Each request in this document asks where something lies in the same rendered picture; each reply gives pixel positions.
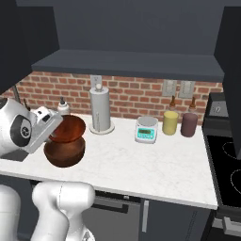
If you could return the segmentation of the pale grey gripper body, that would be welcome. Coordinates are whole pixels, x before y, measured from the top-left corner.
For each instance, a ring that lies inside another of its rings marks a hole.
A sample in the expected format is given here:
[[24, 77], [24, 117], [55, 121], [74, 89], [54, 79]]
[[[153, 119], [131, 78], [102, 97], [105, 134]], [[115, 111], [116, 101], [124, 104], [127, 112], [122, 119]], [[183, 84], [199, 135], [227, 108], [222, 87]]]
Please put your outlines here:
[[34, 153], [62, 121], [63, 118], [57, 113], [38, 115], [37, 123], [33, 126], [28, 152]]

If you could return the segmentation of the small brown wooden bowl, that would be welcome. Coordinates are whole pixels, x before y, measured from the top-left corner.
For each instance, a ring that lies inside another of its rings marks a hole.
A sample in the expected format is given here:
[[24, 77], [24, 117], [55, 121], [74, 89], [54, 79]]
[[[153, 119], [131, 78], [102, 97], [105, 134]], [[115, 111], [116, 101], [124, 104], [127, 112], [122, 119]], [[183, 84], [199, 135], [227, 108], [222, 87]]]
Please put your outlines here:
[[49, 138], [57, 143], [68, 143], [81, 137], [86, 131], [85, 122], [74, 115], [65, 115], [63, 122], [55, 129]]

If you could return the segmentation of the large brown wooden bowl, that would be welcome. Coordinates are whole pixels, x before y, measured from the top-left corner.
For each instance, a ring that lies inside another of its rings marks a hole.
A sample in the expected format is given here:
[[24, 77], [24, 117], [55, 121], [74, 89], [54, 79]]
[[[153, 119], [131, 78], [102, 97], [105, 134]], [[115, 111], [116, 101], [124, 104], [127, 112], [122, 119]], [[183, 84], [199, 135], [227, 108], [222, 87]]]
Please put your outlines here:
[[69, 143], [47, 142], [44, 145], [44, 154], [48, 161], [59, 168], [68, 168], [76, 165], [84, 156], [85, 140], [80, 137]]

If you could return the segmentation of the dark base cabinet door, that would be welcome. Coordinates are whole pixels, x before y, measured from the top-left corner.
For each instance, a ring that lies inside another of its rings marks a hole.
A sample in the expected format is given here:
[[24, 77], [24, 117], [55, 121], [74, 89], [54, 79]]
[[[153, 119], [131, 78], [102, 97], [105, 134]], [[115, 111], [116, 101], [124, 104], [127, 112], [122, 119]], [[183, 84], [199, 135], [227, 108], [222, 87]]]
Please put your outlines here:
[[209, 209], [171, 203], [149, 201], [147, 232], [143, 233], [141, 200], [138, 241], [205, 241], [212, 224]]

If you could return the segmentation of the white soap dispenser bottle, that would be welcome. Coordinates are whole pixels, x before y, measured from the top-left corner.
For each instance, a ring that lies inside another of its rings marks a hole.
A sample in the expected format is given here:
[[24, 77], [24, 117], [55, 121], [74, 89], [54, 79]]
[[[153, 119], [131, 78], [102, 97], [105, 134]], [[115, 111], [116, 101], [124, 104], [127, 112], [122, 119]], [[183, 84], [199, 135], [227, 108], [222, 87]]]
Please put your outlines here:
[[58, 106], [57, 106], [57, 111], [61, 116], [71, 114], [70, 106], [67, 104], [67, 102], [64, 100], [63, 97], [60, 98], [60, 102], [58, 103]]

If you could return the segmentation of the paper towel roll on holder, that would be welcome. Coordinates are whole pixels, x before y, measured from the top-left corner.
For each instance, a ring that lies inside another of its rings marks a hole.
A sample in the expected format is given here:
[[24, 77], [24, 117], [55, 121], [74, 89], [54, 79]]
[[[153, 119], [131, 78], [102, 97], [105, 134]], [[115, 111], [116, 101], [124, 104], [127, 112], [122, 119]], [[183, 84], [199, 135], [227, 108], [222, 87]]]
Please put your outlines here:
[[96, 135], [111, 133], [115, 126], [110, 119], [109, 89], [96, 84], [90, 91], [92, 124], [89, 130]]

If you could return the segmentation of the teal and white kitchen scale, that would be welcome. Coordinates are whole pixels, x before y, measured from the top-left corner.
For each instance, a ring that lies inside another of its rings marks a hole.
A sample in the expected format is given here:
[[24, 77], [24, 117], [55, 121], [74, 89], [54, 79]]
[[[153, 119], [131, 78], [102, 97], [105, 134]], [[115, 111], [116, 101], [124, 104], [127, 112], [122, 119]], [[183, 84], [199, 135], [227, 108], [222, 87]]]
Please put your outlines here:
[[136, 123], [135, 141], [154, 144], [157, 138], [158, 119], [149, 116], [139, 117]]

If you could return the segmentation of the grey dishwasher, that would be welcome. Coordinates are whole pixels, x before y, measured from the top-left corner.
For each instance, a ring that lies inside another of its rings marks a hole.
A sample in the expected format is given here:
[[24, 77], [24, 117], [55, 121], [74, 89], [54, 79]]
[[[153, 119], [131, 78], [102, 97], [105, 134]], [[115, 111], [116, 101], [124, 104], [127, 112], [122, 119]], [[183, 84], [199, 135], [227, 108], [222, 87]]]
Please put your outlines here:
[[83, 212], [96, 241], [138, 241], [140, 198], [95, 191], [93, 205]]

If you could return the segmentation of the yellow canister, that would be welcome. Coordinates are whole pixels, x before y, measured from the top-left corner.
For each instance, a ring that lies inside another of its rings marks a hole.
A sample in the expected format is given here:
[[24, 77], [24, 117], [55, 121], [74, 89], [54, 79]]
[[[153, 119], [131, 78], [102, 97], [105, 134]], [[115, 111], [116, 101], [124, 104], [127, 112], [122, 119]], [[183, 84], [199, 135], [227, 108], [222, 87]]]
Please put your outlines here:
[[178, 113], [175, 111], [166, 111], [164, 113], [162, 131], [165, 135], [172, 136], [176, 132]]

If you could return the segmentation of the maroon canister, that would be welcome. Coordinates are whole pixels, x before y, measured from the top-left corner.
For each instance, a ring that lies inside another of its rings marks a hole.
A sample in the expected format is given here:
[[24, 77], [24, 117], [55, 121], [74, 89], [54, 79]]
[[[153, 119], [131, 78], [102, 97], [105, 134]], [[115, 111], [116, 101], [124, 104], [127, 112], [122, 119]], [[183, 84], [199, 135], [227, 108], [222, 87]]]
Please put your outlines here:
[[198, 116], [194, 113], [185, 113], [183, 115], [181, 134], [184, 137], [192, 137], [195, 134], [198, 123]]

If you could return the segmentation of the black stove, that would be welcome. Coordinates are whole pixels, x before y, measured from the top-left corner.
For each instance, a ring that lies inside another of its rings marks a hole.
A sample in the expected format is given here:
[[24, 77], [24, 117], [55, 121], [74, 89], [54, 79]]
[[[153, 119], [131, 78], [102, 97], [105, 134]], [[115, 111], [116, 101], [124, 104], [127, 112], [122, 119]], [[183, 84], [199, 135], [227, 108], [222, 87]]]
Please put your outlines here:
[[[223, 92], [209, 94], [202, 132], [217, 195], [215, 218], [241, 222], [241, 160], [236, 158]], [[207, 241], [241, 241], [212, 226]]]

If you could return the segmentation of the small wall outlet plate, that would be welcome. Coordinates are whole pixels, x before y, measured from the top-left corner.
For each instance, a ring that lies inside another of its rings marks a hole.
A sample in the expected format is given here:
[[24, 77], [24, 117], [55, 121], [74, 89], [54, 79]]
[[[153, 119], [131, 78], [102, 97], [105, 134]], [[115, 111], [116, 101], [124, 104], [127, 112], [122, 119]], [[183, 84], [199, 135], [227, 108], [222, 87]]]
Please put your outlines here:
[[102, 87], [102, 76], [101, 75], [92, 75], [90, 77], [90, 83], [93, 88], [100, 89]]

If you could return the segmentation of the dark open wall cabinet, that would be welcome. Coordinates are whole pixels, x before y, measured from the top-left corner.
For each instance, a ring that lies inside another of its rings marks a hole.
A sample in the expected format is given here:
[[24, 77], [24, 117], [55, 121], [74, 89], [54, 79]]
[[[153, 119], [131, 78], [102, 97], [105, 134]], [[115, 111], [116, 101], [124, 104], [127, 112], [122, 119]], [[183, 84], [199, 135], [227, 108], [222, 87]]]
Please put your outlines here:
[[54, 12], [59, 47], [36, 70], [216, 81], [223, 0], [32, 0]]

